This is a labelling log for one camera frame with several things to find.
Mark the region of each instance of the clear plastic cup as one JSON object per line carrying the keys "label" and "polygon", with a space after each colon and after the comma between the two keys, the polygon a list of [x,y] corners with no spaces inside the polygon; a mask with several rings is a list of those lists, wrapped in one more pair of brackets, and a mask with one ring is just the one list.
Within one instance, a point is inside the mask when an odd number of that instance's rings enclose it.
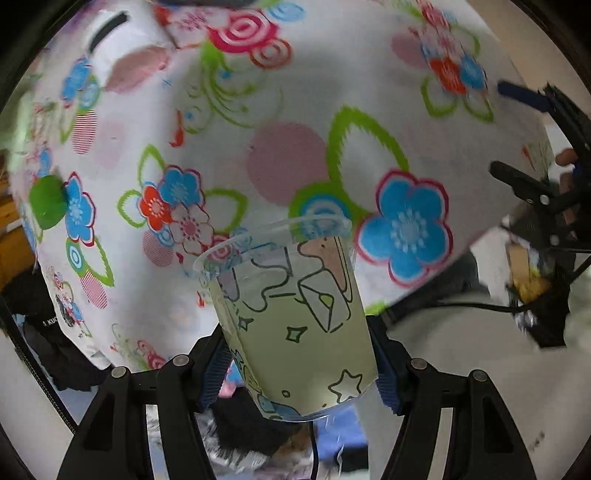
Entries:
{"label": "clear plastic cup", "polygon": [[266,418],[324,416],[377,378],[351,234],[351,222],[336,215],[288,219],[235,236],[194,263]]}

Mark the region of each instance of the green leaf print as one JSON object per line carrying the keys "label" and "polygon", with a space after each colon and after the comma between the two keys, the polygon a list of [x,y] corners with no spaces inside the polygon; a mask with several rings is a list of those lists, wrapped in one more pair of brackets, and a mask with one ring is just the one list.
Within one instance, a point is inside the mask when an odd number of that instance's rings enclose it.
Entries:
{"label": "green leaf print", "polygon": [[471,54],[474,58],[476,58],[478,55],[480,55],[480,49],[481,49],[480,40],[478,39],[478,37],[476,35],[474,35],[474,33],[472,33],[467,28],[462,27],[461,25],[457,25],[457,24],[452,25],[452,32],[454,30],[459,30],[460,32],[463,32],[472,38],[472,49],[469,49],[467,45],[464,45],[462,43],[462,47],[464,47],[469,54]]}
{"label": "green leaf print", "polygon": [[290,217],[311,215],[307,209],[316,199],[332,202],[335,206],[335,213],[348,216],[354,225],[357,225],[369,214],[347,194],[340,173],[343,147],[351,127],[357,127],[375,137],[395,158],[398,168],[408,171],[408,160],[396,139],[367,113],[357,108],[344,106],[333,119],[326,146],[326,164],[330,181],[312,183],[298,190],[290,203]]}
{"label": "green leaf print", "polygon": [[365,307],[364,313],[366,315],[379,315],[387,308],[388,308],[388,306],[383,301],[378,301],[376,303],[372,303],[371,305]]}
{"label": "green leaf print", "polygon": [[248,207],[248,198],[243,195],[242,193],[238,193],[236,190],[226,190],[226,189],[211,189],[205,190],[204,192],[205,198],[209,199],[210,197],[228,197],[232,199],[236,203],[236,213],[232,217],[232,221],[220,228],[216,228],[217,233],[230,233],[232,230],[237,228],[242,221],[242,217],[246,213],[246,208]]}
{"label": "green leaf print", "polygon": [[63,115],[60,117],[60,121],[59,121],[60,143],[66,143],[66,140],[68,140],[68,138],[70,138],[70,135],[72,134],[72,130],[74,130],[75,120],[76,120],[76,116],[74,115],[72,117],[72,121],[70,122],[70,125],[67,127],[67,129],[63,129],[62,128]]}
{"label": "green leaf print", "polygon": [[[146,171],[147,168],[150,167],[156,171]],[[160,179],[165,169],[166,163],[164,162],[162,155],[160,155],[158,149],[153,145],[148,145],[146,148],[144,148],[144,151],[142,152],[142,156],[139,159],[138,163],[139,187],[141,188],[144,185],[150,174],[153,174],[157,176],[158,179]]]}
{"label": "green leaf print", "polygon": [[417,18],[422,21],[425,20],[421,11],[417,7],[412,5],[410,2],[407,2],[405,0],[392,0],[392,4],[394,7],[401,8],[406,13],[412,15],[414,18]]}
{"label": "green leaf print", "polygon": [[336,115],[329,132],[329,140],[326,145],[326,165],[329,177],[341,182],[340,162],[343,154],[343,145],[352,126],[373,135],[387,148],[396,159],[401,170],[408,171],[408,160],[402,153],[402,149],[392,137],[375,119],[358,108],[344,106]]}
{"label": "green leaf print", "polygon": [[141,228],[146,224],[146,219],[144,218],[141,222],[136,222],[134,221],[131,216],[125,211],[125,208],[127,206],[127,201],[129,199],[132,199],[133,197],[136,197],[137,199],[140,199],[142,196],[141,192],[139,192],[138,190],[127,190],[127,192],[125,192],[121,198],[117,201],[117,211],[119,212],[119,214],[122,216],[123,220],[125,220],[128,224],[130,224],[132,227],[135,228]]}
{"label": "green leaf print", "polygon": [[453,100],[451,100],[450,105],[447,106],[433,105],[433,102],[431,101],[431,98],[429,96],[429,84],[433,80],[438,82],[436,78],[428,76],[425,77],[421,84],[421,95],[423,96],[423,101],[425,102],[427,112],[429,112],[429,115],[431,115],[434,118],[441,118],[442,116],[451,115],[457,109],[457,106],[459,104],[458,98],[455,97]]}
{"label": "green leaf print", "polygon": [[258,0],[256,3],[257,8],[271,8],[280,4],[283,0]]}
{"label": "green leaf print", "polygon": [[268,73],[248,56],[231,59],[209,41],[201,46],[179,107],[188,133],[206,130],[216,115],[237,127],[254,128],[281,112],[283,92],[267,85]]}
{"label": "green leaf print", "polygon": [[486,123],[493,123],[495,121],[495,114],[492,111],[491,103],[487,99],[483,99],[484,104],[484,111],[477,110],[474,104],[470,103],[467,99],[463,99],[464,107],[472,116],[476,117],[478,120],[482,120]]}
{"label": "green leaf print", "polygon": [[100,282],[102,282],[104,285],[108,286],[108,287],[113,287],[115,285],[115,279],[113,277],[113,271],[111,270],[111,266],[109,265],[109,261],[107,260],[107,255],[105,253],[105,250],[102,248],[102,246],[100,245],[99,239],[95,237],[95,247],[99,249],[99,253],[100,253],[100,259],[103,262],[103,266],[105,268],[105,274],[101,275],[99,273],[97,273],[96,270],[94,270],[90,265],[87,265],[88,271],[90,273],[92,273],[97,280],[99,280]]}

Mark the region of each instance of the blue cloth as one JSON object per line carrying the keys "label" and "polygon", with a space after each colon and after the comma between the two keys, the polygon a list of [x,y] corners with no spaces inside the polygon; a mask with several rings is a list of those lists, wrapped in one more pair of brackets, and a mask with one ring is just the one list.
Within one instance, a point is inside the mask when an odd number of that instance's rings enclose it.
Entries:
{"label": "blue cloth", "polygon": [[342,447],[360,448],[368,444],[353,406],[343,406],[323,419],[314,421],[318,432],[318,457],[334,461]]}

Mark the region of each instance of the human hand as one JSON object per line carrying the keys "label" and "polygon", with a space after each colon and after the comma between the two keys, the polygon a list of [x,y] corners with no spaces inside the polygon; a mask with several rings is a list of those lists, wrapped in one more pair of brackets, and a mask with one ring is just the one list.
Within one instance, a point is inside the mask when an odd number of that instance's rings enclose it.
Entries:
{"label": "human hand", "polygon": [[[574,164],[578,160],[577,153],[572,148],[567,148],[558,155],[556,155],[556,164],[561,167],[567,167]],[[560,176],[559,191],[562,195],[574,189],[573,172],[568,171]],[[573,223],[577,219],[577,209],[569,208],[563,212],[564,220],[567,225]]]}

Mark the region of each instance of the red flower print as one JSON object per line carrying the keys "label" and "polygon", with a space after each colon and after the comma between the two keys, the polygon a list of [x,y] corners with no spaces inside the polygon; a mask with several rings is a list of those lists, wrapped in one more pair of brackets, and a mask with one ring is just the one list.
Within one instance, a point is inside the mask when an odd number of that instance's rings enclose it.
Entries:
{"label": "red flower print", "polygon": [[61,290],[62,288],[64,288],[64,284],[61,281],[60,276],[57,273],[53,273],[53,284],[56,286],[56,288],[58,290]]}
{"label": "red flower print", "polygon": [[[211,248],[221,244],[222,242],[225,242],[226,240],[228,240],[227,235],[222,235],[221,233],[214,233]],[[223,261],[227,259],[231,254],[232,247],[230,245],[227,245],[224,248],[221,248],[220,250],[217,250],[216,252],[212,253],[210,256],[212,257],[212,259]]]}
{"label": "red flower print", "polygon": [[150,345],[148,342],[146,342],[145,340],[138,340],[138,348],[139,351],[146,354],[146,355],[151,355],[152,353],[156,353],[154,351],[154,347],[152,345]]}
{"label": "red flower print", "polygon": [[166,363],[166,360],[164,358],[162,358],[161,356],[157,355],[156,353],[152,353],[151,355],[148,355],[148,366],[152,370],[162,368],[165,363]]}
{"label": "red flower print", "polygon": [[139,211],[148,219],[148,225],[154,232],[159,232],[165,223],[170,223],[170,205],[163,201],[153,185],[146,185],[139,201]]}
{"label": "red flower print", "polygon": [[170,23],[170,10],[162,5],[154,5],[154,16],[156,21],[163,27]]}
{"label": "red flower print", "polygon": [[439,78],[439,82],[446,92],[457,95],[467,93],[466,86],[460,79],[460,66],[453,63],[450,57],[445,57],[443,60],[432,59],[429,61],[429,66]]}
{"label": "red flower print", "polygon": [[262,69],[283,67],[291,61],[291,56],[291,45],[280,38],[272,38],[250,52],[251,62]]}
{"label": "red flower print", "polygon": [[428,23],[430,23],[435,28],[445,28],[449,30],[449,22],[440,10],[438,10],[428,2],[422,2],[420,4],[420,7],[421,13],[423,14],[424,19],[427,20]]}
{"label": "red flower print", "polygon": [[209,27],[209,38],[220,51],[246,53],[276,38],[277,30],[261,10],[240,10],[230,13],[227,27]]}

